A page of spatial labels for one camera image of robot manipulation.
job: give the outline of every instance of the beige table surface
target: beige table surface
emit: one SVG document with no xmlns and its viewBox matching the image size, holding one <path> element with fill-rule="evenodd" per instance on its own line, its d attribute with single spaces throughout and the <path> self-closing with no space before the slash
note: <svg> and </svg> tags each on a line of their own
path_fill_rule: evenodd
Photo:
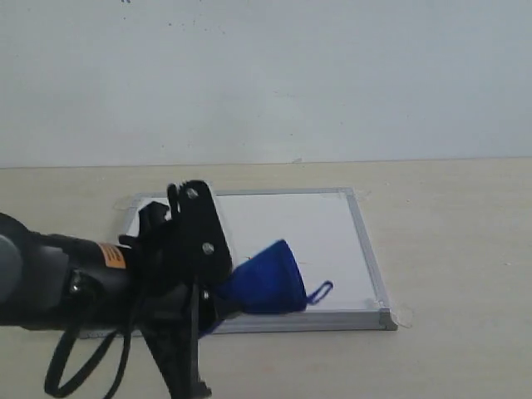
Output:
<svg viewBox="0 0 532 399">
<path fill-rule="evenodd" d="M 409 327 L 207 337 L 200 370 L 214 399 L 532 397 L 532 159 L 0 170 L 0 210 L 42 232 L 114 239 L 131 195 L 189 178 L 352 186 Z M 1 399 L 45 397 L 56 340 L 0 330 Z M 72 365 L 95 344 L 81 342 Z M 74 397 L 100 398 L 118 353 Z M 117 397 L 168 397 L 140 339 Z"/>
</svg>

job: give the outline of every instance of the screw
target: screw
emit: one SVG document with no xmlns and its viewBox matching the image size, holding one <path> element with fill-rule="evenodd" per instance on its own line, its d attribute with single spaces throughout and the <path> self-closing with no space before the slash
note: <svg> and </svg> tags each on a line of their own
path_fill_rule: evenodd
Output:
<svg viewBox="0 0 532 399">
<path fill-rule="evenodd" d="M 80 272 L 77 270 L 74 270 L 74 273 L 72 275 L 72 281 L 70 286 L 70 292 L 71 293 L 77 293 L 81 290 L 80 284 L 81 283 L 81 275 Z"/>
<path fill-rule="evenodd" d="M 201 248 L 205 255 L 212 255 L 214 252 L 214 246 L 211 243 L 203 243 Z"/>
<path fill-rule="evenodd" d="M 191 200 L 199 197 L 198 192 L 194 189 L 187 189 L 186 194 L 189 196 Z"/>
</svg>

